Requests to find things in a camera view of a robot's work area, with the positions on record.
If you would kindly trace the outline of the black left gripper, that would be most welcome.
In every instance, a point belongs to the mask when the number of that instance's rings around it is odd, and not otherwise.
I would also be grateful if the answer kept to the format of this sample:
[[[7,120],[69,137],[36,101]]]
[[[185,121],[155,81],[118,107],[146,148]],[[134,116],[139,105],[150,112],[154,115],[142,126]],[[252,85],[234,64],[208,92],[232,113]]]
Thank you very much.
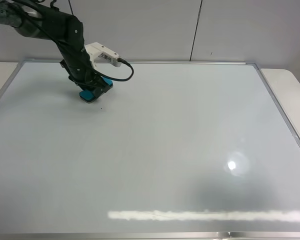
[[[69,79],[83,90],[84,99],[97,99],[111,89],[111,80],[101,77],[105,86],[100,86],[100,77],[92,70],[90,57],[85,50],[85,40],[57,41],[63,60],[61,66],[69,74]]]

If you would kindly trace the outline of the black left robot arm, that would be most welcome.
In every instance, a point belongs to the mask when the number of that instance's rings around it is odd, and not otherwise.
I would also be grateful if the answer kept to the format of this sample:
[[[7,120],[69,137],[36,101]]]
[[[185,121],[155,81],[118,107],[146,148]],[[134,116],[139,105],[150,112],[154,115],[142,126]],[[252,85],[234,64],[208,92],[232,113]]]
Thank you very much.
[[[58,8],[33,0],[0,0],[0,24],[14,28],[26,38],[54,42],[68,78],[81,88],[80,97],[93,102],[113,87],[111,80],[96,73],[85,48],[83,23]]]

